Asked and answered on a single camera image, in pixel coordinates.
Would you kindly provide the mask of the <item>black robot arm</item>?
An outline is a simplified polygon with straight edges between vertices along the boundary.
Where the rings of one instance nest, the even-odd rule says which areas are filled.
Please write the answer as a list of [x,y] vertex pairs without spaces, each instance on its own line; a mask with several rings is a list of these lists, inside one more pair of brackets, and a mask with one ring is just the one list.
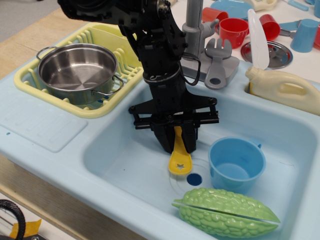
[[175,127],[188,153],[196,149],[202,124],[219,122],[217,100],[192,94],[187,87],[181,58],[186,53],[186,35],[177,26],[167,0],[61,0],[70,19],[117,25],[137,55],[152,99],[130,107],[137,129],[153,131],[163,149],[171,153]]

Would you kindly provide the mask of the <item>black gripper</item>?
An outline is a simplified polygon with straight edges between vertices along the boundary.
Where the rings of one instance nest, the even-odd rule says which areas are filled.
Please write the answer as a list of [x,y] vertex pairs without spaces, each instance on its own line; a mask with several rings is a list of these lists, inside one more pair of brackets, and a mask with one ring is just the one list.
[[217,99],[195,95],[187,90],[186,78],[181,72],[165,76],[144,77],[152,99],[131,106],[136,129],[151,129],[167,153],[175,145],[173,126],[181,126],[181,137],[188,153],[197,148],[198,128],[203,124],[219,122]]

